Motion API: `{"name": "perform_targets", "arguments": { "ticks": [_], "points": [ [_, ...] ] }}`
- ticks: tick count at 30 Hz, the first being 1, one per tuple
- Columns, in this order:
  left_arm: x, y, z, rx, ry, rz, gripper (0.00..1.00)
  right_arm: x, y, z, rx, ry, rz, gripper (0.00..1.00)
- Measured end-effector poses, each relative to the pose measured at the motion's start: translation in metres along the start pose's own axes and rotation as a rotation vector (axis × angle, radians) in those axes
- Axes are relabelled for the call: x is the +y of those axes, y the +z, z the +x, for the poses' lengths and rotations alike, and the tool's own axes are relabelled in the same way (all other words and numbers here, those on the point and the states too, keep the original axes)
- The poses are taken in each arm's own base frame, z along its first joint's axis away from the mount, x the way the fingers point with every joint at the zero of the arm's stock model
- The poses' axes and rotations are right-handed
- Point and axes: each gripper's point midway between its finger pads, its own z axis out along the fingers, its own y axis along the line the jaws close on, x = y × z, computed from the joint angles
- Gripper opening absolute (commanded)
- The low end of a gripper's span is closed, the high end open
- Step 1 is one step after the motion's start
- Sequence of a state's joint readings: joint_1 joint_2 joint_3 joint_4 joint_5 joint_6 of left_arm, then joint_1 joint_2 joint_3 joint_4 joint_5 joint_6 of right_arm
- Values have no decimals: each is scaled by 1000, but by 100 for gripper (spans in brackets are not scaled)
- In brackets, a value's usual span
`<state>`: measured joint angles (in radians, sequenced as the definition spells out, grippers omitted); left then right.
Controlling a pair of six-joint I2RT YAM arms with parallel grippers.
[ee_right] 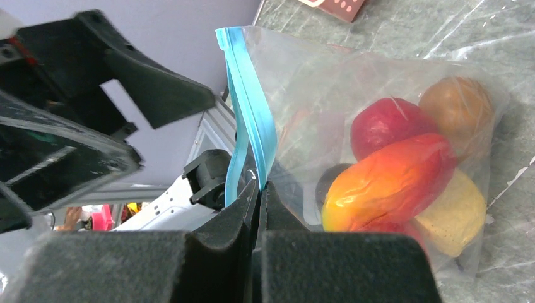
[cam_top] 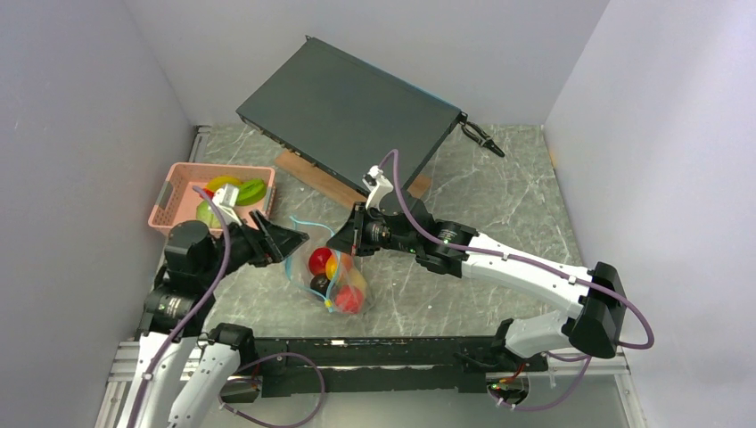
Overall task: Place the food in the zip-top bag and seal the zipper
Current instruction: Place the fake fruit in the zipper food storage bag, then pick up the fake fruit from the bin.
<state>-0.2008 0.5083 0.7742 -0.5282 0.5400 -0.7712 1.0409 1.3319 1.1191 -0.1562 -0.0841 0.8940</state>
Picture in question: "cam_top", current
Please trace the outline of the red tomato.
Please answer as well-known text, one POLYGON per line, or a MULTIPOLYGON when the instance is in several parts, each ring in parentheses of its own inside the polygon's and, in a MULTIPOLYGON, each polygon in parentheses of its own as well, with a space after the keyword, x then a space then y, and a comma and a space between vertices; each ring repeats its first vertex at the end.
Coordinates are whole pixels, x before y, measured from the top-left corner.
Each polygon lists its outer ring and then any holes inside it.
POLYGON ((344 286, 336 294, 334 306, 346 314, 358 314, 364 305, 365 295, 356 287, 344 286))

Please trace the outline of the red apple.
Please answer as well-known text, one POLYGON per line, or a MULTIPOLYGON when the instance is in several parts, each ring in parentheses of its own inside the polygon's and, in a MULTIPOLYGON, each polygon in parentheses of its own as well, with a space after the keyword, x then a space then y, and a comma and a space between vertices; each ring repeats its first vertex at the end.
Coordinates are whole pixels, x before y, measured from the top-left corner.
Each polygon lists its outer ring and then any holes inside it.
POLYGON ((308 257, 308 271, 313 276, 324 274, 328 259, 330 259, 332 255, 333 252, 327 247, 316 248, 308 257))

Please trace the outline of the yellow lemon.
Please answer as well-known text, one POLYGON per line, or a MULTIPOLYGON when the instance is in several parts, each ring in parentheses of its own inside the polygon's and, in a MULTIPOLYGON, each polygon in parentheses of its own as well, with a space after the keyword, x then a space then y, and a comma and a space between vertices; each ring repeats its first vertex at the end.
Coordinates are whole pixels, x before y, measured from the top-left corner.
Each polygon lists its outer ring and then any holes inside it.
POLYGON ((349 287, 360 290, 363 294, 366 294, 367 283, 360 271, 356 268, 352 268, 347 273, 347 285, 349 287))

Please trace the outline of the orange red pepper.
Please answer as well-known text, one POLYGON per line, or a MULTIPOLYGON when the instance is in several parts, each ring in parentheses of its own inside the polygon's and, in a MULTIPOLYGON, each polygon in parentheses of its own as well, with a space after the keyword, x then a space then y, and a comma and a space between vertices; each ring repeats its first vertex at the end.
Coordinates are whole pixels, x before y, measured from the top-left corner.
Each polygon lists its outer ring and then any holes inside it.
POLYGON ((353 268, 353 258, 349 254, 333 254, 328 259, 325 274, 330 280, 340 281, 353 268))

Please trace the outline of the brown potato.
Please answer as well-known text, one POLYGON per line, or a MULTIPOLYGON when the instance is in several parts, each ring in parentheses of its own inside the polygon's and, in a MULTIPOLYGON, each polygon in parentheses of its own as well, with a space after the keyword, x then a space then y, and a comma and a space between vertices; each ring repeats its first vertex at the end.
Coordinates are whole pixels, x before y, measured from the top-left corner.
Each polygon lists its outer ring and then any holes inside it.
POLYGON ((331 280, 328 278, 328 276, 325 273, 321 273, 321 274, 313 276, 313 278, 309 282, 309 288, 313 292, 317 292, 325 296, 327 294, 327 290, 330 285, 330 282, 331 280))

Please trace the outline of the green star fruit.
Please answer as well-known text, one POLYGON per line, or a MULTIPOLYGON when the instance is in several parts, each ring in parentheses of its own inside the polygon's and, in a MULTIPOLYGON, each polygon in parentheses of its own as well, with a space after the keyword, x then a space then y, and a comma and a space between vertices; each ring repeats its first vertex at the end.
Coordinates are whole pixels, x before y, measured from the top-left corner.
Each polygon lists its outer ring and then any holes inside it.
POLYGON ((239 186, 239 193, 236 199, 236 206, 251 206, 260 202, 267 194, 267 182, 260 178, 255 178, 243 182, 239 186))

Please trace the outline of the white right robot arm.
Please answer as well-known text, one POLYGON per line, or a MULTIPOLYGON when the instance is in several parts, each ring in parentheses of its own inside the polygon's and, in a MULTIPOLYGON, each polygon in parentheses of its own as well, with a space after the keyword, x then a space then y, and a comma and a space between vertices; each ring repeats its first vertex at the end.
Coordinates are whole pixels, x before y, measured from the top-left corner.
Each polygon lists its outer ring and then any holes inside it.
POLYGON ((616 267, 561 265, 497 242, 472 226, 440 220, 413 201, 405 214, 354 204, 327 247, 368 257, 379 250, 414 256, 439 275, 483 280, 545 302, 552 312, 503 321, 491 346, 496 366, 512 370, 541 352, 573 347, 593 358, 614 358, 620 344, 626 296, 616 267))

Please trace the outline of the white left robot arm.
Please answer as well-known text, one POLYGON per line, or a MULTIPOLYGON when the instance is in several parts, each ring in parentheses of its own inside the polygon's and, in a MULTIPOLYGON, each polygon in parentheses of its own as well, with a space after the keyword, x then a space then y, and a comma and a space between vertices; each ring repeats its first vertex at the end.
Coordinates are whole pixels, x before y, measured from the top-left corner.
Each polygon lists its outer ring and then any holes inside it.
POLYGON ((220 281, 245 265, 285 261, 308 239, 277 226, 258 211, 254 225, 233 222, 214 236, 200 220, 168 233, 164 262, 144 301, 137 327, 138 357, 120 427, 198 427, 232 375, 249 372, 258 357, 249 327, 221 323, 208 334, 199 365, 187 382, 186 364, 215 304, 220 281))

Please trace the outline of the clear zip top bag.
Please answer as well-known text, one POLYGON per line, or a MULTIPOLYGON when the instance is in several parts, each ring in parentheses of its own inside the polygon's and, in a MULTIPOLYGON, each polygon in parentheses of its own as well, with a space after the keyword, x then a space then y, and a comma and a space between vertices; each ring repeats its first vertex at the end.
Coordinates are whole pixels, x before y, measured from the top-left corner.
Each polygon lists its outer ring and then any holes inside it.
POLYGON ((284 263, 289 283, 327 312, 357 315, 373 303, 372 290, 363 276, 361 262, 348 253, 328 248, 335 236, 332 227, 315 221, 290 217, 292 228, 308 235, 284 263))

